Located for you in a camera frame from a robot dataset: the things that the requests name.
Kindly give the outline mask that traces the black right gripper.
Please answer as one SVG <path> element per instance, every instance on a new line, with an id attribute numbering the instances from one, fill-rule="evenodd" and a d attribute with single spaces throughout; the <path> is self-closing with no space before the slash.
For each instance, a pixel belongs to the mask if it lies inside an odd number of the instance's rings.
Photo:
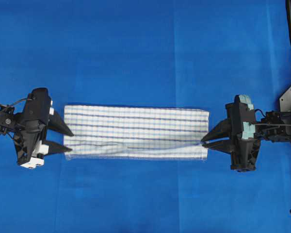
<path id="1" fill-rule="evenodd" d="M 234 102 L 226 105 L 226 110 L 228 119 L 220 121 L 201 139 L 202 146 L 230 154 L 232 170 L 254 171 L 260 148 L 260 141 L 255 138 L 254 105 L 248 95 L 236 95 Z M 208 142 L 224 137 L 230 139 Z"/>

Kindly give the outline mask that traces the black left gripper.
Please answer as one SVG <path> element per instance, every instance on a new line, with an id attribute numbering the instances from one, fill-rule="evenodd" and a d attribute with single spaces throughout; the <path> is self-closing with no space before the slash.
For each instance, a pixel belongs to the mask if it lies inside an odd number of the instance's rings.
<path id="1" fill-rule="evenodd" d="M 71 152 L 72 149 L 46 140 L 47 127 L 66 136 L 74 136 L 61 116 L 51 110 L 47 88 L 36 88 L 29 95 L 16 120 L 14 147 L 17 164 L 28 169 L 44 165 L 44 156 Z"/>

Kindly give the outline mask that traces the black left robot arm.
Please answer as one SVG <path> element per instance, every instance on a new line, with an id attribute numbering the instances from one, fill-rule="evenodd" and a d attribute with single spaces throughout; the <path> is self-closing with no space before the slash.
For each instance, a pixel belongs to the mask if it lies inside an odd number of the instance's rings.
<path id="1" fill-rule="evenodd" d="M 72 149 L 47 140 L 48 130 L 72 137 L 74 134 L 58 112 L 47 88 L 34 89 L 23 98 L 23 111 L 15 113 L 16 101 L 10 105 L 0 104 L 0 135 L 8 135 L 17 155 L 17 165 L 35 169 L 44 165 L 45 156 L 71 152 Z"/>

